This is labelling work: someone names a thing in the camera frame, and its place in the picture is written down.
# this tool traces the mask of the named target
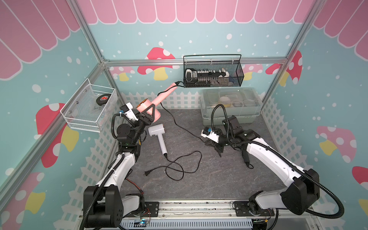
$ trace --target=red mushroom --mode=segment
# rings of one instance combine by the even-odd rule
[[[321,142],[319,146],[323,152],[331,156],[332,152],[339,149],[344,161],[351,162],[357,152],[357,142],[354,134],[347,129],[318,126],[316,138],[320,136],[325,138],[325,142]]]
[[[129,80],[129,77],[127,76],[126,73],[135,74],[134,69],[130,66],[110,67],[110,72],[111,72],[112,76],[114,77],[114,79],[117,79],[117,76],[119,76],[120,81],[128,81]]]
[[[364,167],[355,166],[351,172],[353,174],[354,179],[361,185],[363,188],[368,190],[368,169]]]
[[[266,70],[266,74],[275,74],[278,72],[279,68],[280,64],[273,64]],[[303,68],[303,59],[301,52],[298,50],[293,60],[289,64],[288,68],[286,69],[286,72],[282,75],[279,84],[285,87],[288,76],[291,77],[294,84],[298,83],[302,68]]]
[[[243,81],[247,81],[252,79],[252,73],[262,73],[263,72],[263,66],[261,64],[245,64],[242,66],[243,73],[244,73],[244,79]]]
[[[175,57],[169,51],[163,48],[155,47],[148,53],[145,59],[175,59]],[[165,68],[179,69],[179,66],[139,66],[138,73],[145,75],[154,71],[155,76],[153,78],[156,81],[163,81],[168,78],[168,75],[165,72]]]
[[[36,114],[37,135],[34,136],[38,139],[47,127],[51,124],[54,118],[58,115],[60,109],[63,107],[62,103],[50,104],[41,108]],[[51,142],[51,145],[45,151],[41,157],[42,165],[45,168],[51,167],[56,163],[59,156],[61,143],[67,147],[67,150],[71,152],[79,139],[79,132],[71,130],[66,124],[61,131],[56,135],[55,139]]]
[[[36,214],[43,204],[46,194],[32,192],[45,176],[44,173],[31,173],[23,182],[15,196],[1,213],[3,230],[18,230],[22,226],[24,211]]]

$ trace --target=wall-mounted basket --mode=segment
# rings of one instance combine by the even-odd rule
[[[96,99],[111,94],[106,104],[99,106]],[[87,78],[60,110],[69,127],[77,130],[101,132],[117,102],[114,88],[92,85]]]
[[[241,54],[186,55],[184,87],[239,87],[244,78]]]

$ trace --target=black wire mesh basket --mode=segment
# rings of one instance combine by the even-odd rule
[[[237,87],[244,73],[240,65],[241,54],[186,55],[184,87]]]

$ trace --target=pink hair dryer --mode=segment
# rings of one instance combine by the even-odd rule
[[[177,82],[174,82],[174,83],[172,83],[167,89],[165,89],[164,91],[166,91],[167,90],[167,92],[165,92],[165,93],[162,93],[162,94],[160,94],[158,97],[156,97],[152,102],[150,102],[149,100],[148,100],[148,98],[147,99],[145,99],[144,101],[142,101],[138,106],[137,106],[137,110],[139,111],[139,112],[143,112],[145,109],[147,109],[150,105],[152,105],[152,104],[154,104],[155,105],[155,107],[157,106],[157,105],[159,105],[168,95],[170,95],[177,87],[175,87],[175,86],[177,86],[179,84],[179,82],[177,81]],[[149,114],[149,115],[152,115],[152,108],[151,109],[149,109],[149,110],[147,110],[147,113]],[[161,117],[161,113],[155,108],[155,119],[154,119],[154,121],[153,122],[156,122],[159,118]]]

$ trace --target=white wire mesh basket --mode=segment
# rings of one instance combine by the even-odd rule
[[[99,106],[96,99],[106,93],[110,93],[111,97],[105,105]],[[117,94],[114,88],[92,85],[87,78],[60,113],[72,129],[101,132],[116,102]]]

